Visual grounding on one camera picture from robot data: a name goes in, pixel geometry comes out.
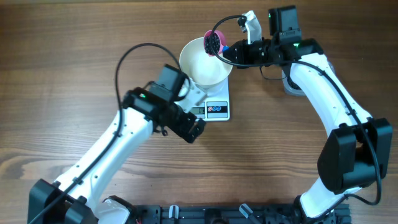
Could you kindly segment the pink scoop blue handle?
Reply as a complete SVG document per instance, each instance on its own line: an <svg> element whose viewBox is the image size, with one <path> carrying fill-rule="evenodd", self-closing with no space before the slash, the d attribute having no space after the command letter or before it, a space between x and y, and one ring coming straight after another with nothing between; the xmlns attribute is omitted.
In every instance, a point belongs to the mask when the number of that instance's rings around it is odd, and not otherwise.
<svg viewBox="0 0 398 224"><path fill-rule="evenodd" d="M212 34L211 32L212 32L212 30L207 31L205 33L205 35L204 35L204 38L206 36L209 36L210 34ZM226 45L226 38L225 38L224 34L221 31L215 30L214 33L216 33L218 35L218 37L220 38L221 47L220 47L220 51L217 53L219 55L219 54L222 54L224 49L227 49L228 46Z"/></svg>

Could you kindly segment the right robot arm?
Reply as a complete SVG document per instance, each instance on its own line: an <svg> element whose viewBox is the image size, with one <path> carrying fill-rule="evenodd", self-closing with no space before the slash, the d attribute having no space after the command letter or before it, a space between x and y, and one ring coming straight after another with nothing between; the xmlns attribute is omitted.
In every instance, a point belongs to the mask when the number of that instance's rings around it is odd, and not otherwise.
<svg viewBox="0 0 398 224"><path fill-rule="evenodd" d="M314 39L303 39L295 6L270 9L270 38L262 36L256 15L236 16L247 39L223 47L218 58L238 68L278 65L287 91L300 90L319 115L327 140L317 162L318 179L298 197L299 222L322 222L344 200L376 186L381 200L393 129L388 120L375 119L353 99L336 77L323 49Z"/></svg>

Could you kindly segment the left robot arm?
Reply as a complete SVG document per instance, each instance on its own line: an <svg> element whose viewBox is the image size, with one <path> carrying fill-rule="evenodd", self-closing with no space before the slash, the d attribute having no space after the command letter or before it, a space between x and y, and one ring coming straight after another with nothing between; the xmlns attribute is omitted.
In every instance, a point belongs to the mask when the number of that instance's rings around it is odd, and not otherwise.
<svg viewBox="0 0 398 224"><path fill-rule="evenodd" d="M127 201L100 200L105 188L153 133L166 136L171 130L193 143L206 123L191 109L206 97L206 90L170 65L157 81L127 91L113 123L89 151L53 183L40 179L31 188L28 223L135 223L135 208Z"/></svg>

